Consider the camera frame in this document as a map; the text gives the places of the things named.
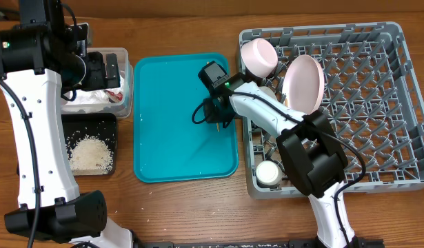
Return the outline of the white paper wrapper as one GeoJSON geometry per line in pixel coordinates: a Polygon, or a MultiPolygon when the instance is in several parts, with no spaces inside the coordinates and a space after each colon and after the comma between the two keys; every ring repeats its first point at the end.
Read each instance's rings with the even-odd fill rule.
{"type": "Polygon", "coordinates": [[[104,90],[95,90],[85,92],[77,90],[77,97],[74,101],[61,99],[62,105],[80,105],[80,104],[104,104],[104,103],[119,103],[124,99],[124,83],[125,80],[120,77],[120,87],[109,88],[104,90]]]}

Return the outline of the grey shallow bowl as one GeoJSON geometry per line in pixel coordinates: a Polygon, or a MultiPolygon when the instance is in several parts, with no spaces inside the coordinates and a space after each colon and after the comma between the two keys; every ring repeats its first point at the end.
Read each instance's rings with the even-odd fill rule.
{"type": "Polygon", "coordinates": [[[269,98],[269,101],[277,101],[275,93],[267,86],[261,86],[260,91],[262,91],[261,97],[263,99],[269,98]]]}

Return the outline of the pink bowl with rice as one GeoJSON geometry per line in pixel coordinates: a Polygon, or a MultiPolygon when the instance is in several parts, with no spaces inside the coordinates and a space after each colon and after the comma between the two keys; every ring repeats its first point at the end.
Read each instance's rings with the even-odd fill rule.
{"type": "Polygon", "coordinates": [[[259,78],[266,78],[270,75],[279,62],[273,45],[262,38],[242,45],[241,59],[246,68],[259,78]]]}

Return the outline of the pile of white rice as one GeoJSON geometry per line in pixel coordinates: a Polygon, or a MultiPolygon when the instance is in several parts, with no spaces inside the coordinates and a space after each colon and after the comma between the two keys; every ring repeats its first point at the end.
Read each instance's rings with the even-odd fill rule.
{"type": "Polygon", "coordinates": [[[70,168],[75,176],[105,176],[114,171],[114,134],[89,134],[85,127],[65,134],[70,168]]]}

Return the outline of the white cup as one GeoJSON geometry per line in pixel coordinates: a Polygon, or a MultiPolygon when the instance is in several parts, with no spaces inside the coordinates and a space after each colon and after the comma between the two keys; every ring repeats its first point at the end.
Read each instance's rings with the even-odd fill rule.
{"type": "Polygon", "coordinates": [[[276,163],[262,161],[255,169],[255,176],[260,187],[273,188],[279,186],[283,178],[283,172],[276,163]]]}

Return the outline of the large white plate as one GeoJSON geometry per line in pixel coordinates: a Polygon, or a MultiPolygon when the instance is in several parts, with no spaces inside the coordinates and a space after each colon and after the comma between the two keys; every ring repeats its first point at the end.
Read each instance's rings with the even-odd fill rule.
{"type": "Polygon", "coordinates": [[[320,63],[310,55],[293,60],[284,77],[282,93],[288,107],[311,114],[320,107],[325,89],[325,78],[320,63]]]}

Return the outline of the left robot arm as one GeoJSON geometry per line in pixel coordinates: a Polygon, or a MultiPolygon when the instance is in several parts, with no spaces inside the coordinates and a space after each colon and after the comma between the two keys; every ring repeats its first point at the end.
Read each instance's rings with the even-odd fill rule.
{"type": "Polygon", "coordinates": [[[68,92],[119,87],[117,57],[88,52],[89,27],[68,25],[60,1],[21,1],[20,22],[0,31],[0,88],[12,119],[19,166],[17,210],[8,232],[73,247],[140,247],[108,216],[99,191],[81,193],[65,146],[61,101],[68,92]]]}

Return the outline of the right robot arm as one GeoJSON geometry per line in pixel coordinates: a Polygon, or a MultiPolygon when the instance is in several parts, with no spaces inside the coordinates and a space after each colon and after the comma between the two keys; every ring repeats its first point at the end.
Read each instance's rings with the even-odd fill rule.
{"type": "Polygon", "coordinates": [[[318,247],[358,247],[343,202],[347,156],[327,117],[284,106],[253,81],[212,61],[198,73],[210,93],[198,106],[206,123],[227,127],[235,116],[250,119],[276,140],[287,179],[310,199],[318,247]]]}

